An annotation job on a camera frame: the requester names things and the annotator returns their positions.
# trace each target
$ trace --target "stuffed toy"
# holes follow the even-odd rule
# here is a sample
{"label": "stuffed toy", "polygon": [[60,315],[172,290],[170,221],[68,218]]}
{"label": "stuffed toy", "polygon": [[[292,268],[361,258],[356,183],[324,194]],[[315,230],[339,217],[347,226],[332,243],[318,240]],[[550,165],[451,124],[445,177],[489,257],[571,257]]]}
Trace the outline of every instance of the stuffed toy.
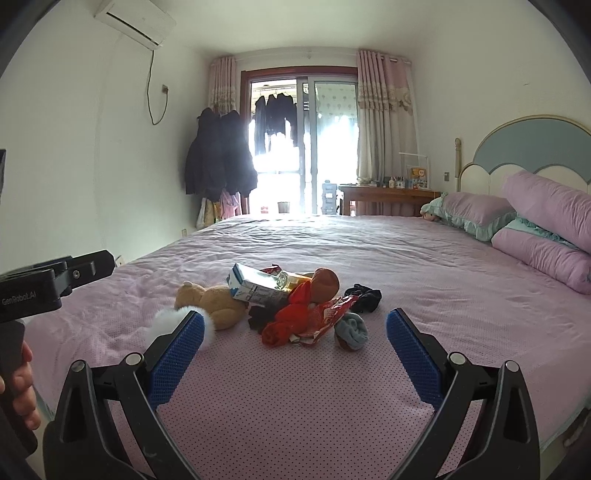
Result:
{"label": "stuffed toy", "polygon": [[187,306],[181,309],[162,309],[154,317],[152,325],[148,328],[145,333],[146,349],[152,345],[153,341],[156,340],[160,335],[166,335],[172,333],[179,323],[187,316],[187,314],[194,310],[203,317],[205,323],[205,333],[203,335],[203,342],[199,349],[207,348],[213,342],[214,328],[213,322],[209,314],[199,307]]}
{"label": "stuffed toy", "polygon": [[289,305],[275,314],[275,321],[262,331],[262,342],[268,346],[285,345],[292,334],[308,328],[309,310],[337,294],[340,284],[335,272],[319,268],[310,281],[298,285],[289,296]]}
{"label": "stuffed toy", "polygon": [[433,215],[432,213],[423,213],[423,219],[427,222],[436,222],[440,218],[437,215]]}
{"label": "stuffed toy", "polygon": [[174,308],[178,310],[187,306],[202,308],[211,317],[213,327],[224,330],[233,327],[246,316],[248,304],[232,298],[228,286],[204,288],[186,281],[177,291]]}

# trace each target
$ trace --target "trash bin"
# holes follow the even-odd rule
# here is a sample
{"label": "trash bin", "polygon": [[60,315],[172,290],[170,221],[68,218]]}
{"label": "trash bin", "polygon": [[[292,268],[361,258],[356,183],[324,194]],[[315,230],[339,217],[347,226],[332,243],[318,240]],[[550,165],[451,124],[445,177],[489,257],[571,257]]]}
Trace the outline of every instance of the trash bin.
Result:
{"label": "trash bin", "polygon": [[289,213],[290,212],[290,203],[289,202],[277,202],[277,210],[279,210],[279,213]]}

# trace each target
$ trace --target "snack wrapper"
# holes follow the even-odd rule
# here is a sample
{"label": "snack wrapper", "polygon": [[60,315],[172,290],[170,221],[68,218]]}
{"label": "snack wrapper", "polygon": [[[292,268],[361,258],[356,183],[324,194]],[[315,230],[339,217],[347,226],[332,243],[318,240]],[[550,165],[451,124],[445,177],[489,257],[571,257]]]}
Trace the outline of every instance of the snack wrapper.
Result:
{"label": "snack wrapper", "polygon": [[320,337],[335,326],[357,299],[355,295],[347,295],[314,307],[308,316],[308,329],[299,335],[291,335],[290,342],[296,345],[314,345]]}

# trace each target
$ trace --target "pillow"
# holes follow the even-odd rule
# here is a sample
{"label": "pillow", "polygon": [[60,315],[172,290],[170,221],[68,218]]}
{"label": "pillow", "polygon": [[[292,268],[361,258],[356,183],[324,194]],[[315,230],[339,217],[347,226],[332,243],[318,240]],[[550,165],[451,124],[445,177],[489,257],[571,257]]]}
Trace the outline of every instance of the pillow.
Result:
{"label": "pillow", "polygon": [[481,242],[489,242],[517,216],[504,198],[466,192],[444,193],[421,208],[421,214],[425,213],[438,216],[448,225],[463,228]]}
{"label": "pillow", "polygon": [[516,225],[514,222],[492,238],[492,246],[574,291],[591,294],[591,256],[578,248],[550,237],[529,233],[526,225]]}
{"label": "pillow", "polygon": [[591,195],[525,170],[503,192],[520,216],[591,254]]}

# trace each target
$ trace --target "pink bed sheet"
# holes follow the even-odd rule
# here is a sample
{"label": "pink bed sheet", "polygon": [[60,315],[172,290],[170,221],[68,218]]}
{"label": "pink bed sheet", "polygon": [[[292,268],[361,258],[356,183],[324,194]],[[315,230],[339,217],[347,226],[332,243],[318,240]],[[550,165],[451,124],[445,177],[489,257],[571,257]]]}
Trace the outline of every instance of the pink bed sheet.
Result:
{"label": "pink bed sheet", "polygon": [[[386,339],[396,307],[474,363],[516,360],[542,440],[591,391],[591,297],[462,231],[413,218],[238,217],[118,268],[28,324],[35,384],[50,408],[75,359],[107,365],[143,351],[147,326],[184,280],[221,283],[234,262],[329,267],[343,290],[361,283],[383,299],[364,315],[370,340],[359,352],[340,350],[332,334],[310,349],[268,349],[244,321],[197,353],[159,412],[203,480],[387,478],[433,412]],[[477,414],[470,409],[444,471],[461,458]]]}

